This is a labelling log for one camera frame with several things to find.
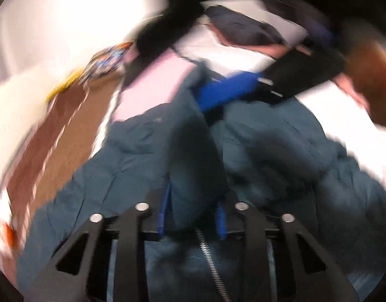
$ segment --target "brown fabric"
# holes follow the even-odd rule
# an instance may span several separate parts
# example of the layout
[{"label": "brown fabric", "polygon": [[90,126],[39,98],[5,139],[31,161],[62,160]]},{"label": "brown fabric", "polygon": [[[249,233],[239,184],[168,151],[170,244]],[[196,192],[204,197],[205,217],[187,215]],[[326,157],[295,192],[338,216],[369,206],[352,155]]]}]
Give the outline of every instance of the brown fabric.
[{"label": "brown fabric", "polygon": [[37,184],[36,198],[30,204],[31,219],[35,211],[53,199],[74,171],[88,160],[119,77],[118,73],[112,73],[89,83],[88,97],[66,126]]},{"label": "brown fabric", "polygon": [[55,143],[63,126],[68,123],[74,111],[85,97],[80,85],[73,85],[59,94],[46,119],[29,141],[23,156],[7,183],[13,217],[19,228],[23,223],[25,207],[32,197],[32,188],[42,169],[43,162]]}]

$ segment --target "pink cloth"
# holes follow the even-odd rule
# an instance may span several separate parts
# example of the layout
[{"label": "pink cloth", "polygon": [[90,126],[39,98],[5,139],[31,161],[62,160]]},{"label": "pink cloth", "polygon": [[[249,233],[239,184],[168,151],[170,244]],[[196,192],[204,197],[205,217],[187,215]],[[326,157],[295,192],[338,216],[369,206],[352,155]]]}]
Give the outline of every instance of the pink cloth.
[{"label": "pink cloth", "polygon": [[170,102],[194,67],[172,50],[165,51],[121,94],[113,120],[124,121]]}]

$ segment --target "metal zipper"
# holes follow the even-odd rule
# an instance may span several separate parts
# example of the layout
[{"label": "metal zipper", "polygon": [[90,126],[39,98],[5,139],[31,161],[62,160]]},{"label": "metal zipper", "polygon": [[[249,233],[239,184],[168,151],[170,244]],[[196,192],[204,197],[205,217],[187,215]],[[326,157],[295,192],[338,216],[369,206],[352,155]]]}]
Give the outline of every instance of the metal zipper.
[{"label": "metal zipper", "polygon": [[202,249],[204,257],[206,258],[208,267],[210,268],[211,277],[213,277],[213,280],[216,284],[217,290],[220,293],[221,298],[223,299],[224,302],[232,302],[225,288],[224,282],[222,281],[220,274],[218,273],[217,267],[214,264],[210,247],[208,246],[208,243],[206,241],[206,237],[204,236],[203,232],[199,228],[195,228],[195,232],[200,243],[200,248]]}]

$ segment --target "dark teal jacket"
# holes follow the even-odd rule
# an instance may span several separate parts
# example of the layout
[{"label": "dark teal jacket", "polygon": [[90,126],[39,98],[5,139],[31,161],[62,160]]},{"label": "dark teal jacket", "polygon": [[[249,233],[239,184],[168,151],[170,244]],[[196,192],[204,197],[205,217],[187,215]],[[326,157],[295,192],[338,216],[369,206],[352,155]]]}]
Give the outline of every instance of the dark teal jacket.
[{"label": "dark teal jacket", "polygon": [[[169,175],[168,230],[191,228],[232,189],[269,213],[295,215],[336,259],[360,298],[370,293],[386,271],[382,186],[325,137],[295,98],[275,107],[231,102],[209,127],[192,92],[210,80],[200,64],[170,104],[112,125],[104,147],[37,211],[17,263],[20,291],[91,214],[121,214],[150,189],[165,189]],[[197,239],[181,235],[146,245],[150,300],[220,301]],[[208,240],[236,300],[241,243]]]}]

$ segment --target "metal screw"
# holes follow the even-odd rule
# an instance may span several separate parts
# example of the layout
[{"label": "metal screw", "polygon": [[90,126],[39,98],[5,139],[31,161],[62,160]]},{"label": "metal screw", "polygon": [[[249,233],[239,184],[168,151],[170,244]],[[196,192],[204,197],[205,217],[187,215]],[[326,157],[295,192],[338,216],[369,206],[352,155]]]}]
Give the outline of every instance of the metal screw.
[{"label": "metal screw", "polygon": [[103,216],[100,213],[94,213],[90,217],[90,221],[93,223],[99,223],[103,218]]},{"label": "metal screw", "polygon": [[140,202],[140,203],[136,204],[135,208],[138,211],[145,211],[149,208],[149,204],[145,203],[145,202]]},{"label": "metal screw", "polygon": [[284,223],[292,223],[295,220],[295,217],[289,213],[282,215],[282,221]]},{"label": "metal screw", "polygon": [[249,206],[245,202],[238,202],[235,204],[235,209],[245,211],[249,209]]}]

